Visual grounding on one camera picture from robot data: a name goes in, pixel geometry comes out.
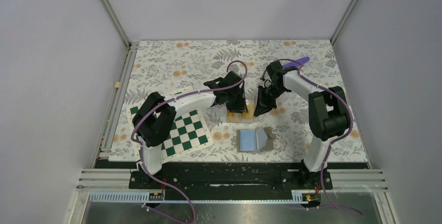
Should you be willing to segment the gold VIP card stack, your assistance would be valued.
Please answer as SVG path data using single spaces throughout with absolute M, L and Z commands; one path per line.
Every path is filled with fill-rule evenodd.
M 254 119 L 254 110 L 255 105 L 253 102 L 246 102 L 247 111 L 241 114 L 241 118 L 243 120 L 253 120 Z

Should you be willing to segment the clear acrylic card box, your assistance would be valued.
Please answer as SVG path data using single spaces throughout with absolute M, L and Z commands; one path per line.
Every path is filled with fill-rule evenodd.
M 254 123 L 255 117 L 253 115 L 255 104 L 251 101 L 246 101 L 247 112 L 234 113 L 227 110 L 226 106 L 218 105 L 208 108 L 205 111 L 206 117 L 211 122 L 215 123 Z

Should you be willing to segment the grey card holder wallet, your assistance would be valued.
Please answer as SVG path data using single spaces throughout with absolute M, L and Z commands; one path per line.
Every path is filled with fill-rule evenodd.
M 237 151 L 239 153 L 262 153 L 274 149 L 276 134 L 271 127 L 237 130 Z

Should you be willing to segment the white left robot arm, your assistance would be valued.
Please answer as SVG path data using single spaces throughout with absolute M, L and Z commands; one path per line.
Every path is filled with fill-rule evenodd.
M 169 97 L 151 93 L 132 119 L 131 140 L 140 147 L 142 182 L 149 188 L 160 185 L 162 175 L 161 146 L 168 138 L 176 118 L 200 108 L 225 105 L 242 113 L 247 107 L 244 98 L 245 77 L 230 71 L 225 77 L 204 82 L 198 90 Z

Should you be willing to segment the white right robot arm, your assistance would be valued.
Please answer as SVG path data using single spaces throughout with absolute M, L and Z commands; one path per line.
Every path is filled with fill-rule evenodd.
M 254 116 L 277 107 L 276 100 L 285 92 L 293 92 L 308 103 L 309 127 L 313 134 L 311 148 L 303 159 L 305 170 L 299 174 L 300 184 L 311 189 L 320 181 L 319 171 L 326 167 L 331 144 L 343 139 L 352 130 L 353 117 L 345 93 L 339 86 L 326 88 L 301 73 L 302 65 L 283 67 L 279 60 L 267 65 L 263 75 L 270 84 L 258 87 Z

